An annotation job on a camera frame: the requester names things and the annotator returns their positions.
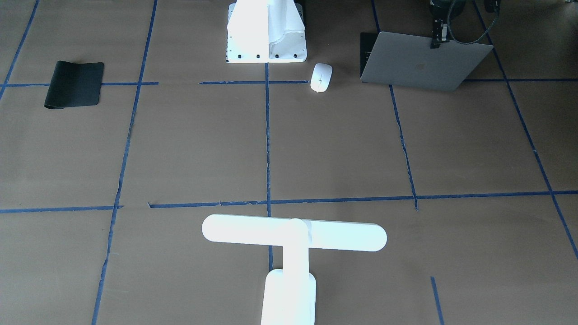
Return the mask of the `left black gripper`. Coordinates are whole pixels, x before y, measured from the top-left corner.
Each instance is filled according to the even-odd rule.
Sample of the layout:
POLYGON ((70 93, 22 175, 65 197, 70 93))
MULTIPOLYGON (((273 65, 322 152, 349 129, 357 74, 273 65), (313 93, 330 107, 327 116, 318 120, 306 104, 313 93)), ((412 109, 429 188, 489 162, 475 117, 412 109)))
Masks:
POLYGON ((456 0, 430 0, 429 11, 432 15, 431 49, 439 49, 441 44, 448 43, 447 18, 453 19, 457 14, 456 0))

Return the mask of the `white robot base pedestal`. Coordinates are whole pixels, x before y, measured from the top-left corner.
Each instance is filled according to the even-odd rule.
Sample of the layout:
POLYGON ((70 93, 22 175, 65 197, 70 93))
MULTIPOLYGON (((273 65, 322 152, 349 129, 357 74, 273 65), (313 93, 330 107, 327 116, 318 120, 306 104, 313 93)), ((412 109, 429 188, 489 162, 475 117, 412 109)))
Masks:
POLYGON ((304 62, 305 6, 295 0, 237 0, 228 6, 226 62, 304 62))

